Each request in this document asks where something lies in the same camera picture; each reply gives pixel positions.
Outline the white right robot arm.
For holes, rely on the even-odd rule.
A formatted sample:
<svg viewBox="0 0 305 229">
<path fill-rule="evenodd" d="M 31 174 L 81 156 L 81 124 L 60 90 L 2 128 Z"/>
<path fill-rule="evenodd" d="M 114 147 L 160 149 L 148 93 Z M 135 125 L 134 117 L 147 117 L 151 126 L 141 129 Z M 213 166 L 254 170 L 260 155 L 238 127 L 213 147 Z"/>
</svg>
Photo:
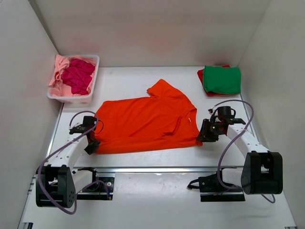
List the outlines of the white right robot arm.
<svg viewBox="0 0 305 229">
<path fill-rule="evenodd" d="M 225 135 L 230 139 L 218 162 L 214 187 L 219 191 L 242 189 L 248 195 L 281 194 L 283 191 L 283 158 L 263 146 L 247 128 L 249 124 L 236 117 L 229 106 L 218 107 L 204 119 L 197 141 L 212 143 Z M 228 149 L 236 145 L 244 157 L 242 168 L 222 168 Z"/>
</svg>

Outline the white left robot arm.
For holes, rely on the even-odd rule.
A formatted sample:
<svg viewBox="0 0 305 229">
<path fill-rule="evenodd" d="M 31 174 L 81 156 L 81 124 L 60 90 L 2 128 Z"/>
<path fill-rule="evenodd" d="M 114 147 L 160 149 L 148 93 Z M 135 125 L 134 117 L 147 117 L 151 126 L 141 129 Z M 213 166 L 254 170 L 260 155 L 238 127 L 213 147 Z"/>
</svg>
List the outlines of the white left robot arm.
<svg viewBox="0 0 305 229">
<path fill-rule="evenodd" d="M 43 163 L 36 171 L 36 205 L 38 207 L 71 208 L 77 194 L 85 186 L 94 190 L 100 178 L 93 168 L 73 170 L 82 153 L 92 155 L 99 148 L 95 138 L 98 119 L 84 116 L 79 125 L 69 127 L 67 143 Z"/>
</svg>

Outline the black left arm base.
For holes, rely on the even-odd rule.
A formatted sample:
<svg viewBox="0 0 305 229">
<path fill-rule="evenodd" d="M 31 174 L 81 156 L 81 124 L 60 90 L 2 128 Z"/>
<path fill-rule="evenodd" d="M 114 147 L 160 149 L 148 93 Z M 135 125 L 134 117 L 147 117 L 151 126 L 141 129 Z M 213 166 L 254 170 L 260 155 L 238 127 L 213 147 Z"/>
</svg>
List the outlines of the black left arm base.
<svg viewBox="0 0 305 229">
<path fill-rule="evenodd" d="M 115 174 L 93 167 L 74 168 L 71 172 L 77 200 L 112 200 Z"/>
</svg>

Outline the orange t-shirt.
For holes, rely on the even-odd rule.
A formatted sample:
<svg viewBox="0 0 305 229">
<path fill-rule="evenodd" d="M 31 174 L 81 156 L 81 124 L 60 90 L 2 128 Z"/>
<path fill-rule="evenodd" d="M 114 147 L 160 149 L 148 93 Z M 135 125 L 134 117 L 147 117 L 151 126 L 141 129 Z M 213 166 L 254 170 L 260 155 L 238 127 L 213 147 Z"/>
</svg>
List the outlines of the orange t-shirt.
<svg viewBox="0 0 305 229">
<path fill-rule="evenodd" d="M 160 79 L 148 96 L 105 101 L 95 137 L 97 154 L 118 154 L 202 146 L 197 109 L 180 90 Z"/>
</svg>

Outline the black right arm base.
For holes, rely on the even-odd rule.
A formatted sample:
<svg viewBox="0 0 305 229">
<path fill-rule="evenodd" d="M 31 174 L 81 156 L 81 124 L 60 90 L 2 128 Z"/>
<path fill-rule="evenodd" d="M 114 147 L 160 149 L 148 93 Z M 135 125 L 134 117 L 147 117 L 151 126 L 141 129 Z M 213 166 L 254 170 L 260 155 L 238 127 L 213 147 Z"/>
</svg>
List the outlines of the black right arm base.
<svg viewBox="0 0 305 229">
<path fill-rule="evenodd" d="M 216 167 L 191 167 L 188 172 L 196 176 L 187 185 L 187 190 L 199 193 L 201 202 L 245 202 L 244 192 L 223 187 L 217 178 Z"/>
</svg>

